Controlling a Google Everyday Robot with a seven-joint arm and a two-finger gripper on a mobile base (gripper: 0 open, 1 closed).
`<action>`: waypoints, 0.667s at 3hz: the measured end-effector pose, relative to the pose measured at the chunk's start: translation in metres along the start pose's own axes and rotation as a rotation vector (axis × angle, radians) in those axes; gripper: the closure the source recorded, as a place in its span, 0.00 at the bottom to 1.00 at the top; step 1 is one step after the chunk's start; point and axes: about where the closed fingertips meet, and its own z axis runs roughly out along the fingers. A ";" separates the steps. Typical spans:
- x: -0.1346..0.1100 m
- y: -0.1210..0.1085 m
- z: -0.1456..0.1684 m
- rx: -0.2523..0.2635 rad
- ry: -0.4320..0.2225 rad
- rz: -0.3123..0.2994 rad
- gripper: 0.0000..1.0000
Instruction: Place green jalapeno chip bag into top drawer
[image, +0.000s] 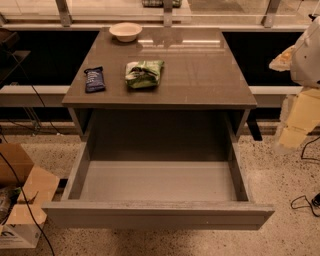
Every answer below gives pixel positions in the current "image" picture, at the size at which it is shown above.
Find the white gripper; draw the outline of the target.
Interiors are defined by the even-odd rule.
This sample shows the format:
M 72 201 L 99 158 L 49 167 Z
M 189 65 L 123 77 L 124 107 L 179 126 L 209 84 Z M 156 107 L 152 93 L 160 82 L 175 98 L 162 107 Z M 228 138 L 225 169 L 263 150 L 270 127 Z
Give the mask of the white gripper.
M 294 49 L 294 45 L 285 49 L 269 63 L 269 68 L 278 72 L 289 71 Z M 305 141 L 306 134 L 320 123 L 320 90 L 301 91 L 294 99 L 286 123 L 288 128 L 279 127 L 275 134 L 274 150 L 277 154 L 294 152 Z

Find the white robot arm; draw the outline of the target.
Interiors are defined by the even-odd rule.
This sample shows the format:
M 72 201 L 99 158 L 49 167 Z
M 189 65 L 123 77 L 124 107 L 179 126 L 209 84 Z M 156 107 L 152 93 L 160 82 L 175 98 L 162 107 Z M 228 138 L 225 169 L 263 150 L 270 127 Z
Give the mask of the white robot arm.
M 319 16 L 314 18 L 294 45 L 270 62 L 269 68 L 279 72 L 289 71 L 291 80 L 302 86 L 296 96 L 283 102 L 275 149 L 285 154 L 297 149 L 320 124 Z

